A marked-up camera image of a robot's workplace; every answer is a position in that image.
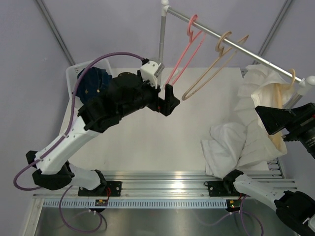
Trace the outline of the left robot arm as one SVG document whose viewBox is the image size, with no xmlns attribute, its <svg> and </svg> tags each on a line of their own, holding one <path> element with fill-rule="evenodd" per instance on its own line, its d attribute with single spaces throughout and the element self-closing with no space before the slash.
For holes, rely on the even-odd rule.
<svg viewBox="0 0 315 236">
<path fill-rule="evenodd" d="M 90 196 L 106 193 L 108 184 L 101 171 L 76 167 L 69 163 L 69 158 L 91 139 L 119 124 L 122 118 L 145 107 L 170 115 L 180 100 L 174 96 L 171 85 L 166 85 L 164 99 L 159 92 L 160 88 L 153 88 L 139 73 L 120 73 L 105 91 L 79 109 L 70 131 L 59 136 L 61 142 L 53 141 L 43 151 L 26 154 L 28 162 L 35 161 L 34 183 L 48 190 L 78 186 Z"/>
</svg>

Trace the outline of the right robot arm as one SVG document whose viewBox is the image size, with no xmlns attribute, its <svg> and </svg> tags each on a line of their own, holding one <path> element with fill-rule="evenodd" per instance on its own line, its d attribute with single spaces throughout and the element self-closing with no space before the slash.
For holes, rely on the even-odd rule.
<svg viewBox="0 0 315 236">
<path fill-rule="evenodd" d="M 267 133 L 275 135 L 286 129 L 285 142 L 299 141 L 314 156 L 315 154 L 315 105 L 293 109 L 257 106 Z M 233 170 L 223 178 L 224 191 L 229 195 L 237 192 L 248 195 L 275 211 L 277 217 L 300 236 L 315 234 L 315 201 L 301 191 L 281 191 L 253 180 L 239 170 Z"/>
</svg>

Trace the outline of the dark blue denim skirt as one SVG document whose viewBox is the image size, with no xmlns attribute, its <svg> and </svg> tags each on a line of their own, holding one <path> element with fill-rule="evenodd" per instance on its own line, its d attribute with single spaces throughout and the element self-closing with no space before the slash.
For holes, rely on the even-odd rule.
<svg viewBox="0 0 315 236">
<path fill-rule="evenodd" d="M 77 88 L 76 97 L 85 105 L 90 99 L 107 89 L 112 78 L 106 69 L 91 67 L 82 78 Z"/>
</svg>

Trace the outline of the white satin garment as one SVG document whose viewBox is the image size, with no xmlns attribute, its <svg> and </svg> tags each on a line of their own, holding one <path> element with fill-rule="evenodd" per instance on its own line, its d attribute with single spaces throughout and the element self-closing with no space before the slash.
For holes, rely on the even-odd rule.
<svg viewBox="0 0 315 236">
<path fill-rule="evenodd" d="M 223 179 L 237 166 L 247 137 L 247 128 L 236 122 L 211 126 L 209 140 L 201 140 L 205 174 Z"/>
</svg>

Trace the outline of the pink plastic hanger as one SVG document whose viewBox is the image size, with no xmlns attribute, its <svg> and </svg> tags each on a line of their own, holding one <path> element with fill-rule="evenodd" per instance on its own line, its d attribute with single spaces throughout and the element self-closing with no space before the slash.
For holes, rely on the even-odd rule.
<svg viewBox="0 0 315 236">
<path fill-rule="evenodd" d="M 170 85 L 175 85 L 175 83 L 179 80 L 179 78 L 182 76 L 182 74 L 184 73 L 184 71 L 186 70 L 186 68 L 189 66 L 189 64 L 191 63 L 192 59 L 195 57 L 195 55 L 197 54 L 197 52 L 199 51 L 201 45 L 203 44 L 205 37 L 206 37 L 206 33 L 204 33 L 202 30 L 198 31 L 197 33 L 194 33 L 194 31 L 192 30 L 192 24 L 198 19 L 198 15 L 194 14 L 190 17 L 189 19 L 189 23 L 187 26 L 187 37 L 189 38 L 188 44 L 186 45 L 185 49 L 183 50 L 181 56 L 179 57 L 175 67 L 173 68 L 172 72 L 170 73 L 168 79 L 166 80 L 164 85 L 170 84 Z M 190 57 L 188 58 L 187 63 L 183 66 L 183 68 L 180 70 L 180 72 L 178 72 L 177 74 L 175 74 L 176 70 L 179 68 L 180 64 L 182 63 L 183 59 L 185 59 L 187 57 L 187 53 L 189 52 L 191 46 L 194 44 L 194 42 L 199 38 L 200 42 L 197 44 L 195 50 L 192 52 L 192 54 L 190 55 Z"/>
</svg>

